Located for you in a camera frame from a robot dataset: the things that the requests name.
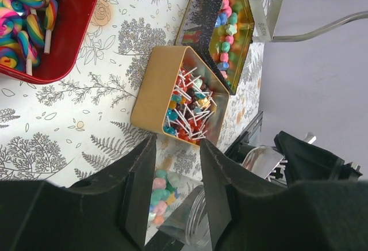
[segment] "metal pipe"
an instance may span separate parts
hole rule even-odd
[[[287,42],[300,42],[300,41],[309,40],[319,35],[325,34],[326,32],[329,32],[335,28],[338,28],[339,26],[348,24],[349,22],[366,19],[366,18],[368,18],[368,11],[354,13],[354,14],[345,16],[341,19],[338,19],[337,21],[332,22],[328,25],[322,26],[321,28],[316,29],[315,31],[306,33],[306,34],[294,35],[294,36],[274,36],[271,42],[272,43],[281,43],[281,42],[287,43]],[[260,41],[258,37],[253,37],[253,42],[260,42]]]

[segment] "red container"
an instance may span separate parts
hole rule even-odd
[[[97,0],[59,0],[50,54],[41,53],[41,65],[33,76],[0,64],[0,73],[34,84],[64,78],[73,68]]]

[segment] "open tin box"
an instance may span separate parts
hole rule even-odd
[[[234,36],[236,40],[225,79],[217,68],[216,59],[218,44],[220,42],[220,28],[215,29],[215,23],[223,0],[190,0],[181,28],[178,33],[176,45],[189,45],[203,61],[211,68],[230,94],[235,94],[240,76],[248,54],[254,21],[248,0],[236,0],[241,4],[238,13],[238,30]]]
[[[200,75],[208,88],[213,91],[212,98],[217,106],[211,105],[210,110],[214,111],[214,114],[207,120],[205,129],[208,130],[206,138],[213,144],[217,144],[229,93],[191,47],[157,46],[153,48],[132,112],[131,123],[136,127],[190,143],[163,130],[168,105],[182,66],[187,71],[197,67],[193,75]]]
[[[48,84],[64,78],[72,69],[84,40],[97,0],[57,0],[51,52],[40,51],[41,65],[33,76],[0,64],[0,73],[34,84]]]

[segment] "table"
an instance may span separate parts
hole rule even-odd
[[[69,187],[141,142],[148,132],[129,118],[145,67],[152,47],[174,43],[188,1],[98,0],[65,79],[32,85],[0,77],[0,180],[47,179]],[[221,128],[222,151],[258,113],[263,48],[251,44]],[[199,147],[161,135],[156,166],[202,177]],[[150,227],[147,240],[155,232]]]

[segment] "floral tablecloth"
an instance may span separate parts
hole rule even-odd
[[[152,47],[173,44],[188,1],[98,0],[65,79],[41,86],[0,77],[0,180],[48,179],[68,187],[144,139],[147,132],[129,119],[145,67]],[[258,112],[263,47],[251,44],[222,126],[222,151]],[[202,176],[199,148],[165,136],[158,136],[156,165]]]

